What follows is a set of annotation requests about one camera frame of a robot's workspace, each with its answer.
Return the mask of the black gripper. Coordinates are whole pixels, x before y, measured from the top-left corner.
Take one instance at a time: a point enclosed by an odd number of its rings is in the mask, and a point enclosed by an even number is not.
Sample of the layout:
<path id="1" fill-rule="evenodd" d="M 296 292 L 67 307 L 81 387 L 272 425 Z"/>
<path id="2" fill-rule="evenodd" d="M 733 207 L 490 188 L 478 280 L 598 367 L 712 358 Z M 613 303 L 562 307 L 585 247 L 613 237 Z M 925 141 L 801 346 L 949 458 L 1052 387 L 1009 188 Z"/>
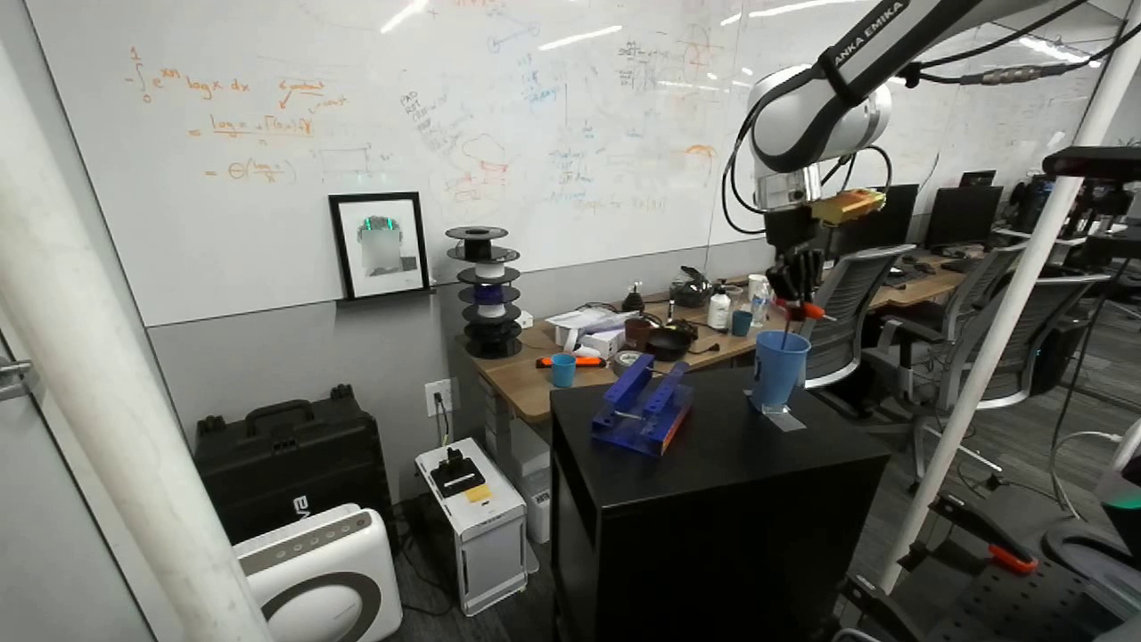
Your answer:
<path id="1" fill-rule="evenodd" d="M 818 218 L 811 212 L 777 212 L 766 218 L 766 244 L 773 247 L 773 266 L 766 268 L 773 292 L 805 300 L 825 266 Z"/>

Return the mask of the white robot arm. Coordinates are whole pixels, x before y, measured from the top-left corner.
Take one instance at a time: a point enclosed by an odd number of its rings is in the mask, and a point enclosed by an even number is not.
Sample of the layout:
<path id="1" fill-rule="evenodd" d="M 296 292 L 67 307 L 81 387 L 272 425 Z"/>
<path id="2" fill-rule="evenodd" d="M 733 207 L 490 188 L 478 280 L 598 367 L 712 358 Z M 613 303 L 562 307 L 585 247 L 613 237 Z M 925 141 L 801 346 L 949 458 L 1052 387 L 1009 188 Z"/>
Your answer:
<path id="1" fill-rule="evenodd" d="M 1040 15 L 1037 23 L 993 40 L 975 50 L 931 56 L 931 46 L 976 30 L 995 18 L 1020 15 L 1037 0 L 876 0 L 840 40 L 821 50 L 811 65 L 766 75 L 751 91 L 751 103 L 733 134 L 722 172 L 722 205 L 737 205 L 762 220 L 789 218 L 789 207 L 766 199 L 748 205 L 737 194 L 737 154 L 751 150 L 762 178 L 800 178 L 818 161 L 845 165 L 858 150 L 870 150 L 887 124 L 887 79 L 905 86 L 937 84 L 940 68 L 993 53 L 1014 40 L 1031 37 L 1077 10 L 1084 0 Z"/>

